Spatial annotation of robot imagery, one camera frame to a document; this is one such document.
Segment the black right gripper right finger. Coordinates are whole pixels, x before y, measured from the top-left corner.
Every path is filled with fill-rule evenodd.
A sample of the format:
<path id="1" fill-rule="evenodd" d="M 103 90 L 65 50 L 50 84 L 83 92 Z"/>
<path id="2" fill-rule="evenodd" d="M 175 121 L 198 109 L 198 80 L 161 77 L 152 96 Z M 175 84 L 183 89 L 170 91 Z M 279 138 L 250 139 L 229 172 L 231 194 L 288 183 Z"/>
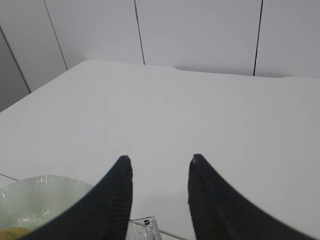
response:
<path id="1" fill-rule="evenodd" d="M 198 240 L 310 240 L 235 190 L 201 155 L 188 172 L 188 205 Z"/>

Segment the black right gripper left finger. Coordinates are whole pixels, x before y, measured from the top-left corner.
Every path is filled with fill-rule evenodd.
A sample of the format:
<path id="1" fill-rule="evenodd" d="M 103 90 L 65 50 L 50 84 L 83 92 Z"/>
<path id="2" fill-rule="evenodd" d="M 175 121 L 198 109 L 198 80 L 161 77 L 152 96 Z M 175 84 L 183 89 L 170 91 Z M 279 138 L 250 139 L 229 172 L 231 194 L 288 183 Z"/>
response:
<path id="1" fill-rule="evenodd" d="M 123 155 L 83 198 L 24 239 L 124 240 L 132 202 L 133 169 Z"/>

